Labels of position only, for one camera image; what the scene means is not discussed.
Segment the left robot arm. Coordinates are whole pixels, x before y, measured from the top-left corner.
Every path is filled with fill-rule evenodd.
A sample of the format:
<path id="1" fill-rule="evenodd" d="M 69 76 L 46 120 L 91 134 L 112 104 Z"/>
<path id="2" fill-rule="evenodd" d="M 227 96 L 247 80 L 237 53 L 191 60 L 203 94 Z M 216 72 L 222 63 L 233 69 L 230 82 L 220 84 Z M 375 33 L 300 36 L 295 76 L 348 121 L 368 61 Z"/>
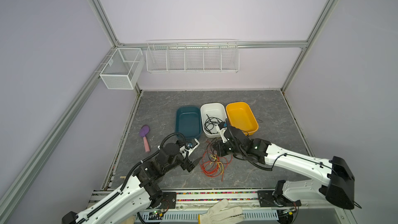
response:
<path id="1" fill-rule="evenodd" d="M 176 167 L 191 172 L 199 160 L 190 155 L 198 148 L 197 139 L 188 140 L 181 133 L 165 137 L 158 150 L 134 165 L 123 184 L 105 198 L 80 213 L 69 212 L 63 224 L 120 224 L 149 207 L 158 207 L 163 191 L 158 186 L 162 177 Z"/>

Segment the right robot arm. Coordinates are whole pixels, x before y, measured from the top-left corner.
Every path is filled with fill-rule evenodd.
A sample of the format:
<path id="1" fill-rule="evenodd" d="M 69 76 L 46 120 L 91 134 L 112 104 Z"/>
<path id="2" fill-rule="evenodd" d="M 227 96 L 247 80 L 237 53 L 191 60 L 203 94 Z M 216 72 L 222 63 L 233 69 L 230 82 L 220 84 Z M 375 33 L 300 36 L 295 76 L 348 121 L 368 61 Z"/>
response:
<path id="1" fill-rule="evenodd" d="M 250 139 L 242 130 L 226 123 L 218 125 L 217 131 L 221 140 L 213 144 L 213 148 L 218 156 L 232 155 L 263 171 L 271 172 L 280 167 L 307 178 L 302 181 L 279 180 L 269 205 L 285 207 L 298 205 L 302 200 L 326 200 L 348 210 L 358 206 L 354 200 L 355 178 L 343 158 L 310 157 L 267 140 Z"/>

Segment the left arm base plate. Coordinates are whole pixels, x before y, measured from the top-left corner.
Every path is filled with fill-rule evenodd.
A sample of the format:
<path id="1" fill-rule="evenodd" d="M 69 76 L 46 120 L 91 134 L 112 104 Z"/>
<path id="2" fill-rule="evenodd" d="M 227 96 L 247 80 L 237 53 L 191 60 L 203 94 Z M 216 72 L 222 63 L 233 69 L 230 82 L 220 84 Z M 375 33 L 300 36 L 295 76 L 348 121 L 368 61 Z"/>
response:
<path id="1" fill-rule="evenodd" d="M 174 209 L 177 203 L 176 192 L 163 192 L 163 194 L 156 200 L 151 202 L 152 209 Z"/>

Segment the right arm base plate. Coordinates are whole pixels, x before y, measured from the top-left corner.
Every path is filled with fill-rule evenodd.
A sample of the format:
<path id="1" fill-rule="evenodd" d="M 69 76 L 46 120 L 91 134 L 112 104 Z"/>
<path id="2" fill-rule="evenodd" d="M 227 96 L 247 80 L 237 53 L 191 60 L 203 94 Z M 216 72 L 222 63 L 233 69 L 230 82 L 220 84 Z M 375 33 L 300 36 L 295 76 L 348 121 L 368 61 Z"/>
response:
<path id="1" fill-rule="evenodd" d="M 300 207 L 300 200 L 291 201 L 283 195 L 274 195 L 273 190 L 259 190 L 257 192 L 261 207 Z"/>

